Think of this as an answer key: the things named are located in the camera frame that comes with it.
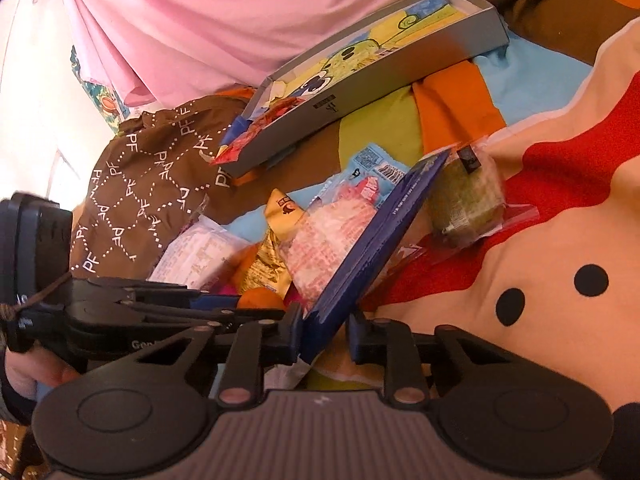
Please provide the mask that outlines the person's left hand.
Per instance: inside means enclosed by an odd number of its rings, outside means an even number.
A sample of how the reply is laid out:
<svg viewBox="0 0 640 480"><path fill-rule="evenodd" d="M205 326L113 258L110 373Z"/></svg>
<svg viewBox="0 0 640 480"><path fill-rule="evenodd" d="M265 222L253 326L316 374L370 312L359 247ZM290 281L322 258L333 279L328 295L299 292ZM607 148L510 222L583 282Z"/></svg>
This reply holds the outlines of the person's left hand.
<svg viewBox="0 0 640 480"><path fill-rule="evenodd" d="M70 364L41 346L25 353L6 350L4 374L12 390L28 400L35 400L38 384L56 388L80 376Z"/></svg>

